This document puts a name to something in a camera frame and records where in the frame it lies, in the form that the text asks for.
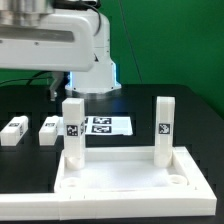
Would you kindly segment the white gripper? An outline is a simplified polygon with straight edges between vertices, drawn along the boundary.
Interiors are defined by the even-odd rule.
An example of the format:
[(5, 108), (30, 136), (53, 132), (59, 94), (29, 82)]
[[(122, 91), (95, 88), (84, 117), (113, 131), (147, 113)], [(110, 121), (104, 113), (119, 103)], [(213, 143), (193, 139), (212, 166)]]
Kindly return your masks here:
[[(57, 9), (37, 27), (0, 25), (0, 68), (88, 71), (94, 63), (97, 14), (92, 10)], [(57, 97), (62, 72), (53, 72), (50, 100)]]

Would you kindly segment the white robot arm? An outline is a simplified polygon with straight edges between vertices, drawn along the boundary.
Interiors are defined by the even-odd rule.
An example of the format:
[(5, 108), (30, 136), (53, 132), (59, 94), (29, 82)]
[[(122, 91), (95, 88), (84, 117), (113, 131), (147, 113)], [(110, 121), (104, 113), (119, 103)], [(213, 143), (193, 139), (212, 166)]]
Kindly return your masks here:
[(50, 71), (50, 96), (104, 97), (121, 88), (100, 0), (0, 0), (0, 68)]

